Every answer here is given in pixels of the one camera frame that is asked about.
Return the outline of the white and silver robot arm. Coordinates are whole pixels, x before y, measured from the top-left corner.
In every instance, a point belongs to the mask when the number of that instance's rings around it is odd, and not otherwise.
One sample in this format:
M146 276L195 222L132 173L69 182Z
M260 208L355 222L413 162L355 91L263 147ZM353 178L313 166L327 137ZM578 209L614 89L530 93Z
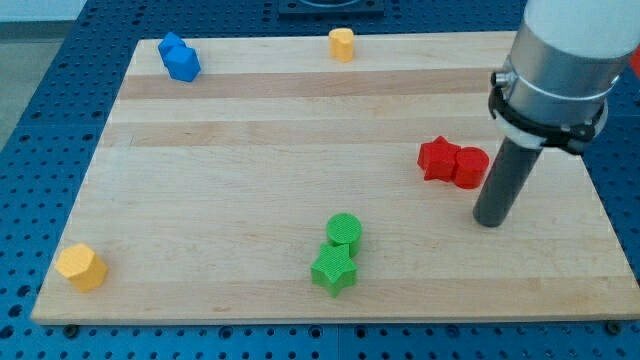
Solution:
M638 16L639 0L529 0L491 76L489 112L505 137L525 149L583 153L639 45Z

